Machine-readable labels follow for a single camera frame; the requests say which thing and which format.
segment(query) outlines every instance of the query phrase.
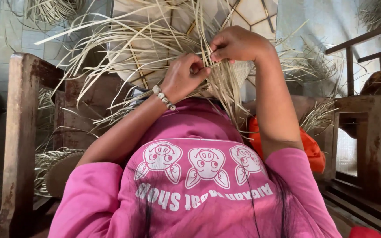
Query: pig face graphic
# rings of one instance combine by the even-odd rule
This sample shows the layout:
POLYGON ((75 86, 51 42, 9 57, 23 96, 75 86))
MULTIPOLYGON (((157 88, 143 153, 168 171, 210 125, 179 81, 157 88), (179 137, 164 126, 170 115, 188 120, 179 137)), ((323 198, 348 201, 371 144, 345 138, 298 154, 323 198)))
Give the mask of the pig face graphic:
POLYGON ((244 145, 230 148, 230 156, 237 163, 235 169, 236 181, 239 185, 246 182, 251 173, 265 173, 264 166, 260 163, 258 155, 244 145))
POLYGON ((182 169, 176 162, 182 157, 182 154, 182 149, 166 141, 150 144, 144 150, 144 161, 136 168, 134 180, 145 177, 149 170, 165 171, 167 178, 173 184, 177 184, 182 169))
POLYGON ((200 180, 214 180, 222 188, 229 189, 230 182, 227 172, 223 170, 225 155, 219 149, 196 148, 188 153, 188 159, 192 164, 186 176, 186 188, 192 188, 200 180))

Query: woman's right hand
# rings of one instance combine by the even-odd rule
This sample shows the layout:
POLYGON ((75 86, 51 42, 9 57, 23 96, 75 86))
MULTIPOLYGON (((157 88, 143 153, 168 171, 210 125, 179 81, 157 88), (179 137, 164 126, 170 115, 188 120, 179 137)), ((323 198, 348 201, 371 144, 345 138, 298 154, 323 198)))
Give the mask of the woman's right hand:
POLYGON ((274 46, 257 33, 246 30, 240 26, 227 27, 220 31, 210 44, 211 60, 218 62, 224 58, 231 63, 239 61, 257 61, 266 50, 273 50, 274 46))

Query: woman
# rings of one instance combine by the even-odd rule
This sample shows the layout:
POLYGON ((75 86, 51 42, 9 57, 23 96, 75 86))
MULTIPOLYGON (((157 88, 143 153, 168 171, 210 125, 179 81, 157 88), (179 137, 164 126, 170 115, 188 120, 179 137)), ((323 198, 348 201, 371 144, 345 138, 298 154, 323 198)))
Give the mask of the woman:
POLYGON ((196 55, 182 55, 160 85, 176 110, 167 111, 155 89, 89 147, 69 177, 50 237, 340 237, 272 44, 233 26, 210 47, 213 61, 254 61, 265 164, 224 113, 206 100, 181 101, 210 73, 196 55))

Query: pink t-shirt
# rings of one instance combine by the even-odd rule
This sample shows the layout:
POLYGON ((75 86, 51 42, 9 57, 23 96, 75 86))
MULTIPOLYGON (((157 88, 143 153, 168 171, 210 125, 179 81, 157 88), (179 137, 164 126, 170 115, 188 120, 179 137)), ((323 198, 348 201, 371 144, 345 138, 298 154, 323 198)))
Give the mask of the pink t-shirt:
MULTIPOLYGON (((178 103, 148 130, 125 170, 77 167, 49 237, 278 237, 278 187, 217 109, 203 100, 178 103)), ((341 237, 304 151, 281 149, 266 164, 291 192, 294 237, 341 237)))

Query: black hair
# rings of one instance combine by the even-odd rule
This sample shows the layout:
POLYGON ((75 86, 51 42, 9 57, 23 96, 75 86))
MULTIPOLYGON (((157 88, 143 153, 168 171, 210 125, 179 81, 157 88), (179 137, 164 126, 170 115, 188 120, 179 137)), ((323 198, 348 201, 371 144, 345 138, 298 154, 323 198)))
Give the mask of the black hair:
MULTIPOLYGON (((267 175, 269 179, 276 185, 277 187, 277 204, 273 208, 273 212, 276 214, 280 213, 280 216, 278 216, 279 221, 275 221, 277 223, 277 227, 275 227, 275 237, 280 238, 290 238, 293 237, 296 232, 296 225, 295 225, 295 214, 298 213, 298 208, 296 206, 297 202, 295 197, 293 196, 292 192, 290 191, 289 186, 287 183, 283 180, 283 178, 274 170, 270 169, 266 164, 264 164, 267 175)), ((130 166, 127 166, 128 169, 132 170, 134 173, 136 172, 135 169, 132 169, 130 166)), ((158 181, 158 177, 151 177, 150 180, 147 178, 141 178, 137 181, 135 181, 136 188, 139 187, 141 183, 151 183, 152 185, 156 186, 156 183, 158 181)), ((251 191, 251 184, 249 183, 249 180, 247 179, 247 183, 249 186, 249 189, 251 191)), ((254 207, 254 198, 251 194, 251 203, 252 203, 252 212, 253 212, 253 218, 255 227, 257 229, 257 237, 261 238, 263 237, 262 230, 263 228, 260 227, 260 225, 257 222, 257 214, 254 207)), ((130 220, 133 224, 131 224, 131 228, 135 227, 132 231, 134 238, 152 238, 156 236, 157 230, 156 227, 151 228, 151 224, 153 221, 157 221, 157 215, 153 213, 152 209, 152 203, 148 202, 147 199, 139 199, 138 200, 138 212, 136 214, 132 214, 132 217, 130 217, 130 220)), ((192 231, 186 231, 187 235, 186 237, 191 237, 190 234, 192 231)))

